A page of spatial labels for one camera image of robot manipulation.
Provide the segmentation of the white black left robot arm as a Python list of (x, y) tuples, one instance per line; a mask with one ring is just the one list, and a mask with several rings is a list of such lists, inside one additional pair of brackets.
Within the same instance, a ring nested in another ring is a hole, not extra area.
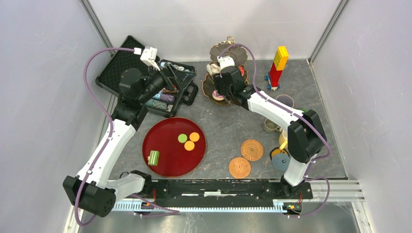
[(146, 102), (162, 89), (179, 88), (184, 72), (195, 75), (194, 71), (178, 69), (170, 62), (159, 70), (152, 69), (148, 76), (144, 76), (138, 68), (127, 69), (121, 74), (118, 103), (109, 115), (106, 138), (99, 143), (78, 174), (75, 177), (67, 176), (63, 181), (63, 188), (75, 207), (105, 217), (123, 198), (132, 194), (146, 198), (152, 194), (152, 178), (146, 173), (134, 170), (114, 181), (109, 180), (109, 175), (146, 117)]

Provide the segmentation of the white chocolate striped donut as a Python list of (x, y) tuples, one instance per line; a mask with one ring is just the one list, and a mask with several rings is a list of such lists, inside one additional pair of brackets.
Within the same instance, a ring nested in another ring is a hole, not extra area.
[(214, 74), (220, 73), (221, 69), (219, 65), (212, 62), (212, 63), (207, 64), (206, 70), (210, 76), (213, 76)]

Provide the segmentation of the pink frosted donut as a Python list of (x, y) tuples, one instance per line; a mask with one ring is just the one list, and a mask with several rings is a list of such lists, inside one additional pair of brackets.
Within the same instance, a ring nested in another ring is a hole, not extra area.
[(214, 91), (212, 92), (212, 97), (213, 97), (213, 99), (216, 100), (216, 101), (223, 101), (223, 100), (224, 100), (224, 96), (220, 95), (220, 94), (217, 92), (217, 90), (214, 90)]

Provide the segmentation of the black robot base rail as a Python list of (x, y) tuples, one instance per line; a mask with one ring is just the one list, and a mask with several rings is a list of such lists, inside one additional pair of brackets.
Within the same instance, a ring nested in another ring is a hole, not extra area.
[(162, 207), (271, 207), (274, 200), (313, 199), (310, 183), (289, 187), (279, 179), (158, 179), (140, 192)]

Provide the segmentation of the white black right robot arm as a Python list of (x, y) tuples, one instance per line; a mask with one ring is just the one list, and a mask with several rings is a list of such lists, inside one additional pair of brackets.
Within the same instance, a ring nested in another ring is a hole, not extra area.
[(310, 162), (323, 147), (329, 147), (318, 114), (313, 110), (303, 112), (288, 107), (255, 84), (247, 85), (236, 66), (227, 66), (211, 77), (218, 95), (271, 120), (287, 132), (291, 159), (282, 177), (280, 190), (287, 198), (295, 197), (307, 176)]

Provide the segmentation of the red frosted donut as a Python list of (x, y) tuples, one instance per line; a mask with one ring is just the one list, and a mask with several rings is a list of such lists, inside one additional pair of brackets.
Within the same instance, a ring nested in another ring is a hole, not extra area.
[(240, 70), (241, 76), (243, 76), (244, 75), (244, 67), (239, 66), (238, 69)]

